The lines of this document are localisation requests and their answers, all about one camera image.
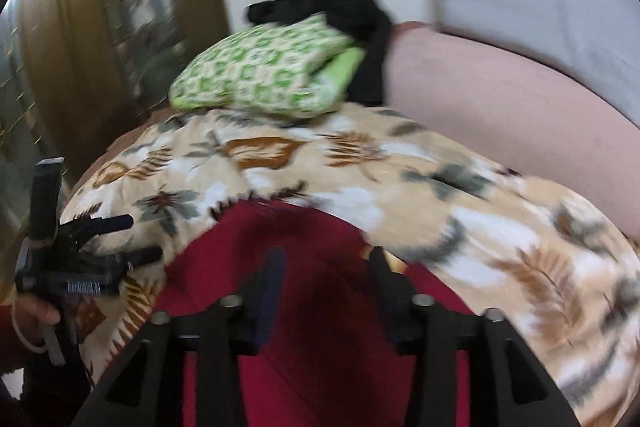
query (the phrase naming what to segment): beige blanket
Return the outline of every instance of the beige blanket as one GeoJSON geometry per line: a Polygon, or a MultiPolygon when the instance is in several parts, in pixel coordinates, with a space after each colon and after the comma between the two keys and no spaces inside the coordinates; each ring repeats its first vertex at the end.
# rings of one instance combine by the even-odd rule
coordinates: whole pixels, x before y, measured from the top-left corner
{"type": "MultiPolygon", "coordinates": [[[[131,214],[132,230],[89,248],[159,244],[170,263],[214,225],[210,208],[221,201],[300,182],[299,201],[424,263],[476,313],[503,309],[584,425],[613,425],[628,407],[640,382],[640,262],[622,233],[567,188],[386,108],[346,104],[294,126],[229,110],[175,116],[102,166],[63,221],[131,214]]],[[[81,305],[95,380],[146,320],[163,278],[161,266],[140,269],[119,300],[81,305]]]]}

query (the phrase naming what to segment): green and white checkered pillow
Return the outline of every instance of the green and white checkered pillow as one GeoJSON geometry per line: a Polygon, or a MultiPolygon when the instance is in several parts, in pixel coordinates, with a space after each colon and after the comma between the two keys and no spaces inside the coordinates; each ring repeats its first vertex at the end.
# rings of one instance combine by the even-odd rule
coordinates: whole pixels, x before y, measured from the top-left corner
{"type": "Polygon", "coordinates": [[[171,86],[169,98],[178,109],[227,105],[311,118],[342,95],[314,73],[352,42],[328,26],[324,14],[290,26],[254,26],[194,58],[171,86]]]}

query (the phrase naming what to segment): barcode label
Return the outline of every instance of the barcode label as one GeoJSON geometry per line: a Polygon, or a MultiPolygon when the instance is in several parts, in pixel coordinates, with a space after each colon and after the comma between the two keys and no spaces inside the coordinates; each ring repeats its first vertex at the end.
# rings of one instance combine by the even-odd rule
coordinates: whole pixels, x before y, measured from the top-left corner
{"type": "Polygon", "coordinates": [[[76,295],[100,295],[102,292],[97,282],[66,282],[66,291],[76,295]]]}

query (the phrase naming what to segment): white bracelet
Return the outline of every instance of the white bracelet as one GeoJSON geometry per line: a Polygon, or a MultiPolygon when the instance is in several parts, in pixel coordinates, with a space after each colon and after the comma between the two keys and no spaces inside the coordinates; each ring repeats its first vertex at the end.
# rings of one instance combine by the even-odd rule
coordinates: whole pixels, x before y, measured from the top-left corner
{"type": "Polygon", "coordinates": [[[20,331],[20,328],[18,327],[18,321],[15,320],[15,302],[14,304],[11,305],[11,324],[14,325],[15,334],[18,336],[18,338],[20,339],[24,347],[29,349],[29,351],[33,351],[34,353],[37,353],[39,355],[46,352],[47,344],[40,347],[34,346],[27,340],[27,338],[20,331]]]}

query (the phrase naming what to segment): person's hand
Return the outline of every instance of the person's hand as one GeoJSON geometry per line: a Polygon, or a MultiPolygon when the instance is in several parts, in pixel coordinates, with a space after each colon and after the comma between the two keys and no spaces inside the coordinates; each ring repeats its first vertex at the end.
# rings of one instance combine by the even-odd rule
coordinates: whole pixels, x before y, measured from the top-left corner
{"type": "Polygon", "coordinates": [[[15,322],[25,339],[34,346],[42,344],[39,322],[56,325],[60,322],[60,313],[47,301],[33,295],[18,295],[14,302],[15,322]]]}

